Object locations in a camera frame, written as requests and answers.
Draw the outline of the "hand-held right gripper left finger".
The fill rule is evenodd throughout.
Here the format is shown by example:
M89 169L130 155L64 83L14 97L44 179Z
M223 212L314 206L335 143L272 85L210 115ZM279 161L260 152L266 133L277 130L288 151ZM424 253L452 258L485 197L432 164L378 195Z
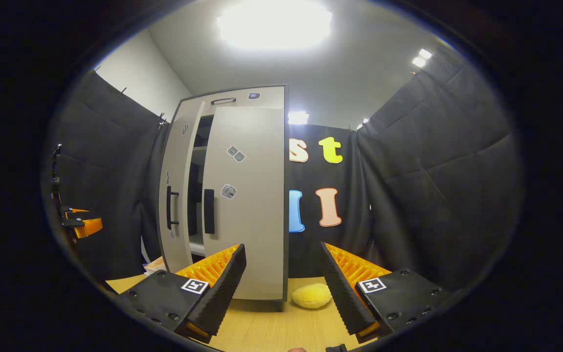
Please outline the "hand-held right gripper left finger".
M243 243L171 273L157 270L119 294L139 316L202 343L216 336L247 266Z

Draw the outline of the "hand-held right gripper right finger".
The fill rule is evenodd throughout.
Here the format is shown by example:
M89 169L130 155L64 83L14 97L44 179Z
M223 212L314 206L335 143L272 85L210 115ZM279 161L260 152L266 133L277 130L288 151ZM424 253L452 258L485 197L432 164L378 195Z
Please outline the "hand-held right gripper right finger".
M391 271L329 243L320 247L326 285L358 343L409 330L452 296L411 269Z

